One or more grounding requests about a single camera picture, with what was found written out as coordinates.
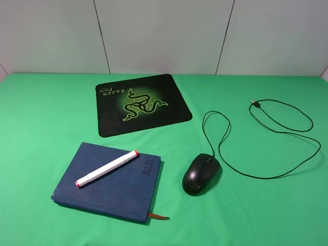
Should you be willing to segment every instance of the black cable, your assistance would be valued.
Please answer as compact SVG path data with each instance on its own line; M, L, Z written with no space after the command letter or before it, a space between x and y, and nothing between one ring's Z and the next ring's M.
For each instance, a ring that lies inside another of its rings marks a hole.
M277 102L277 103L284 104L284 105L286 105L286 106L289 106L289 107L292 107L292 108L298 110L298 111L301 112L306 118L308 118L308 119L310 120L310 122L311 122L311 127L308 128L308 129L306 129L306 130L297 130L297 129L292 129L292 128L289 128L289 127L284 126L283 124L281 124L281 123L277 122L276 120L274 120L271 116L269 116L269 115L267 114L267 112L266 112L264 109L261 108L261 105L260 105L260 103L259 103L260 101L275 101L275 102ZM212 146L212 144L211 144L209 138L208 138L207 135L206 135L205 128L204 128L204 127L205 127L205 118L206 118L206 116L207 116L209 113L220 114L220 115L222 115L222 116L228 121L228 127L227 127L227 130L225 131L225 133L224 133L224 135L223 135L223 137L222 137L222 139L221 139L221 141L220 141L220 143L219 143L218 151L219 151L219 155L220 155L221 159L223 160L223 162L224 162L225 164L227 164L228 167L230 167L231 169L233 169L234 171L236 171L237 173L242 174L242 175L247 176L247 177L258 178L258 179L274 179L274 178L279 178L279 177L282 177L282 176L284 176L284 175L286 175L286 174L289 174L289 173L293 172L295 169L297 169L297 168L298 168L299 166L301 166L303 163L305 163L305 162L307 162L308 160L310 160L311 158L313 158L313 157L319 152L319 150L321 149L321 143L320 143L319 141L315 140L314 138L307 137L307 136L304 136L304 135L301 135L301 134L298 134L298 133L293 133L293 132L280 132L280 131L273 130L273 129L271 129L270 127L266 126L266 125L265 125L264 123L262 123L258 118L256 118L255 115L252 113L252 111L251 111L252 106L255 106L255 107L261 109L262 112L263 112L266 116L268 116L272 121L274 121L274 122L277 123L278 125L280 125L280 126L286 128L286 129L288 129L288 130L295 131L295 132L308 132L308 131L310 131L310 130L313 128L313 121L312 121L312 119L311 119L309 116L307 116L305 113L303 113L300 109L298 109L298 108L296 108L296 107L294 107L294 106L292 106L292 105L289 105L289 104L283 103L283 102L281 102L281 101L278 101L278 100L274 100L274 99L262 99L262 100L259 100L259 101L252 100L252 104L251 104L250 107L249 107L249 112L250 112L251 116L252 116L252 117L253 117L253 118L254 118L254 119L255 119L255 120L256 120L261 126L263 126L264 128L268 129L269 131L272 131L272 132L275 132L275 133L280 133L280 134L295 135L295 136L299 136L299 137L304 137L304 138L307 138L307 139L311 139L311 140L313 140L313 141L315 141L315 142L317 142L317 143L319 144L319 148L317 149L317 151L316 151L313 155L311 155L311 156L310 156L309 158L307 158L306 160L302 161L302 162L301 162L300 164L298 164L296 167L294 167L294 168L291 169L290 171L285 172L285 173L283 173L283 174L280 174L280 175L278 175L278 176L274 176L274 177L257 177L257 176L249 175L249 174L246 174L246 173L242 173L242 172L238 171L237 169L235 169L233 166L231 166L229 163L227 163L226 160L222 157L222 154L221 154L221 145L222 145L222 143L224 142L225 137L227 136L227 133L228 133L228 131L229 131L229 128L231 127L230 120L229 120L224 114L222 114L221 112L218 112L218 111L209 111L209 112L207 112L207 113L204 115L204 117L203 117L202 130L203 130L203 133L204 133L204 135L205 135L207 141L208 141L209 144L210 144L210 147L211 147L212 152L213 152L213 157L215 157L215 152L214 152L213 146Z

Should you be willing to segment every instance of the marker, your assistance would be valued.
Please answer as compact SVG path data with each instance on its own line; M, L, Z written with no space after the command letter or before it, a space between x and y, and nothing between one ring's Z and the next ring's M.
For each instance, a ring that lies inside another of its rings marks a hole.
M131 151L130 153L123 155L116 160L111 161L110 163L102 166L101 168L94 170L93 172L87 174L83 178L78 179L75 182L75 184L78 188L80 188L81 186L84 186L85 184L95 180L96 178L103 176L104 174L114 170L115 168L122 166L124 163L137 157L138 155L139 155L138 151L136 151L136 150Z

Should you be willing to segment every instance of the black computer mouse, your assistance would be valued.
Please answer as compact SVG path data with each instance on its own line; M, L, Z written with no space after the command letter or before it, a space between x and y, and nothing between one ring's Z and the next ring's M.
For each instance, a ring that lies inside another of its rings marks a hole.
M215 157L199 154L184 174L182 187L188 195L197 195L219 171L221 165Z

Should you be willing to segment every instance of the black mouse pad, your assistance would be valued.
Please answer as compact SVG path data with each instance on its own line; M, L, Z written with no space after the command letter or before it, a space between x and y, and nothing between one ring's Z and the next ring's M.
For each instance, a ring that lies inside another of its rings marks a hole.
M170 74L96 86L98 131L109 137L190 120Z

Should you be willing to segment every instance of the usb connector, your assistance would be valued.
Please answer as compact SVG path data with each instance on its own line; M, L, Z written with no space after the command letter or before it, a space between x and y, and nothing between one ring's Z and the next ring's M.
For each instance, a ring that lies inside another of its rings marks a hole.
M261 108L261 104L257 101L257 100L251 100L252 104L257 107L257 108Z

